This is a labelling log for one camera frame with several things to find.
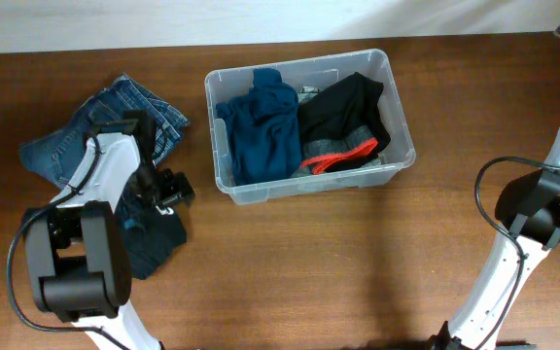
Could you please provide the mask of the black Nike garment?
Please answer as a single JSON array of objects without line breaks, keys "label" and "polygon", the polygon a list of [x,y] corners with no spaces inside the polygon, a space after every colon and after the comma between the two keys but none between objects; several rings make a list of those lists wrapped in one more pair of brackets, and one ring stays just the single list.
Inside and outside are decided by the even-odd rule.
[{"label": "black Nike garment", "polygon": [[187,242],[187,233],[176,212],[162,215],[144,205],[126,186],[116,208],[116,221],[128,256],[132,277],[149,278]]}]

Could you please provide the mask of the dark blue shirt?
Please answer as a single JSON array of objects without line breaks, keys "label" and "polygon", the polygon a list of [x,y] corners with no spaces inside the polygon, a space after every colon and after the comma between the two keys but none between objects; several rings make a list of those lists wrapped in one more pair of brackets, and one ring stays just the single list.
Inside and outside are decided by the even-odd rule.
[{"label": "dark blue shirt", "polygon": [[236,185],[285,180],[302,162],[298,95],[272,68],[253,71],[248,92],[216,105],[224,121]]}]

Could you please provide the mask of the clear plastic storage bin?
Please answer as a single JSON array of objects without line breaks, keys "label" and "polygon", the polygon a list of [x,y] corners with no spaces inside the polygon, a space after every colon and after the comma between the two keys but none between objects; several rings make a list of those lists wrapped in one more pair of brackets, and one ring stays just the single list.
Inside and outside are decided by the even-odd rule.
[{"label": "clear plastic storage bin", "polygon": [[326,88],[354,72],[384,86],[378,101],[382,123],[391,135],[390,144],[378,155],[377,166],[301,175],[284,180],[237,186],[232,176],[232,158],[226,123],[218,117],[216,105],[248,92],[256,65],[214,70],[204,80],[209,118],[214,177],[217,188],[237,205],[343,188],[367,188],[387,184],[399,171],[416,160],[416,151],[405,119],[388,55],[380,49],[345,52],[298,60],[267,63],[281,73],[292,88]]}]

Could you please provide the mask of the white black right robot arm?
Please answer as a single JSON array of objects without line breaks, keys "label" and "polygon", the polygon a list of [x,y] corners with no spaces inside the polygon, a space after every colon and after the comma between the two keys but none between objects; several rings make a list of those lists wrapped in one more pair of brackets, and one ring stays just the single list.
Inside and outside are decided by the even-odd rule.
[{"label": "white black right robot arm", "polygon": [[[553,32],[560,39],[560,24]],[[545,161],[515,157],[533,172],[509,182],[494,215],[495,241],[471,294],[426,342],[429,349],[495,349],[501,326],[534,269],[560,244],[560,126]]]}]

